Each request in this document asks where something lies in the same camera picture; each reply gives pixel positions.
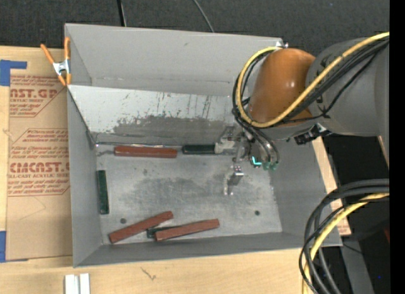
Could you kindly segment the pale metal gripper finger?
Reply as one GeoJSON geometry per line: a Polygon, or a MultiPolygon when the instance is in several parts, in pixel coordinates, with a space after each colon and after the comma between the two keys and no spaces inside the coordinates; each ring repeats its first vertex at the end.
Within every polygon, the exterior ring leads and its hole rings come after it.
{"type": "Polygon", "coordinates": [[[236,141],[229,138],[221,138],[218,142],[215,143],[214,153],[215,154],[224,154],[226,152],[233,151],[236,141]]]}
{"type": "Polygon", "coordinates": [[[240,183],[244,177],[244,172],[241,165],[233,165],[232,172],[227,176],[224,186],[224,194],[232,195],[234,188],[240,183]]]}

